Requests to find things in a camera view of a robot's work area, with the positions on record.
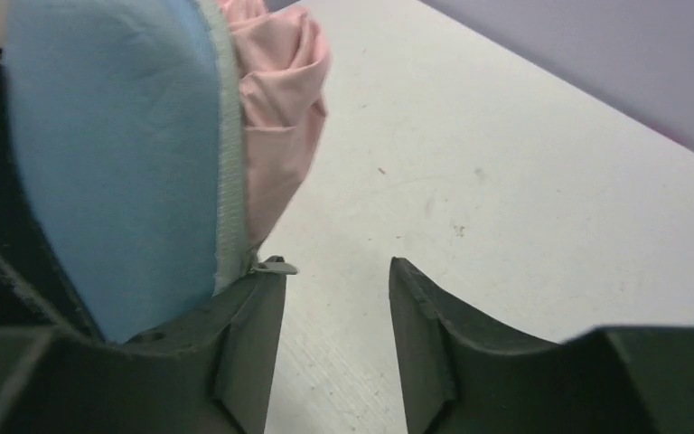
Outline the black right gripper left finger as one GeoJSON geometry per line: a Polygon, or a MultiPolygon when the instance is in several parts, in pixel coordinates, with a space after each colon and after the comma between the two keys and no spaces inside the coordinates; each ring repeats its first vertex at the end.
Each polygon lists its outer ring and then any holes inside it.
{"type": "Polygon", "coordinates": [[[290,266],[280,257],[125,344],[0,306],[0,433],[261,433],[290,266]]]}

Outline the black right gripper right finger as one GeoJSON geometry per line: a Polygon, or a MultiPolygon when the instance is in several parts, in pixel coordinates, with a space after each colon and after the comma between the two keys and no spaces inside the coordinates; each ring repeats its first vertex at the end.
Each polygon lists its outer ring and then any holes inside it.
{"type": "Polygon", "coordinates": [[[599,326],[555,344],[404,258],[389,301],[411,433],[694,433],[694,326],[599,326]]]}

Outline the grey umbrella sleeve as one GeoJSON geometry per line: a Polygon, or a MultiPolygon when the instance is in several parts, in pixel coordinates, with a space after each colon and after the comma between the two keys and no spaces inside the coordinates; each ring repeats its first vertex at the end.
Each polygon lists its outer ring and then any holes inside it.
{"type": "Polygon", "coordinates": [[[123,343],[249,274],[239,71],[221,1],[13,1],[5,68],[29,207],[123,343]]]}

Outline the pink folding umbrella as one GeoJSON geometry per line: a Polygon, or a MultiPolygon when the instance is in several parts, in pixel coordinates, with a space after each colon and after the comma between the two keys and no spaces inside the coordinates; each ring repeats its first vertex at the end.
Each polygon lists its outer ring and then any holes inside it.
{"type": "Polygon", "coordinates": [[[331,50],[301,6],[221,1],[239,71],[247,152],[249,241],[260,246],[306,179],[328,112],[331,50]]]}

